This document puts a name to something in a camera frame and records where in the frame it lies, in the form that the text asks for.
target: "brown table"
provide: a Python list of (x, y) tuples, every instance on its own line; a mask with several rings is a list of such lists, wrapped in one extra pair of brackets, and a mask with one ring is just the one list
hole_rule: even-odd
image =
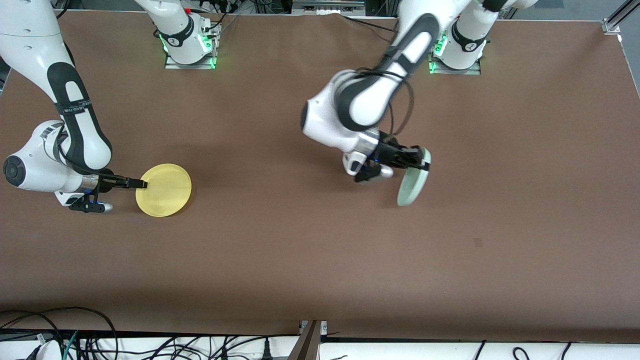
[[(204, 71), (164, 70), (144, 13), (69, 12), (61, 27), (110, 168), (176, 163), (195, 191), (158, 219), (130, 191), (85, 215), (0, 181), (2, 308), (90, 306), (131, 331), (296, 332), (320, 318), (340, 336), (640, 339), (640, 100), (597, 22), (499, 22), (478, 77), (425, 64), (400, 139), (425, 145), (433, 171), (409, 208), (395, 205), (401, 176), (357, 185), (337, 149), (300, 131), (304, 102), (338, 70), (374, 65), (384, 31), (240, 17)], [(0, 118), (7, 156), (56, 112), (13, 73)]]

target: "yellow plate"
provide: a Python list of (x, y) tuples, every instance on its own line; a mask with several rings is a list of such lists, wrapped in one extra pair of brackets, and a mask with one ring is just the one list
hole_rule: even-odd
[(138, 207), (153, 217), (175, 214), (191, 196), (191, 178), (186, 170), (175, 164), (152, 167), (141, 177), (146, 189), (136, 189)]

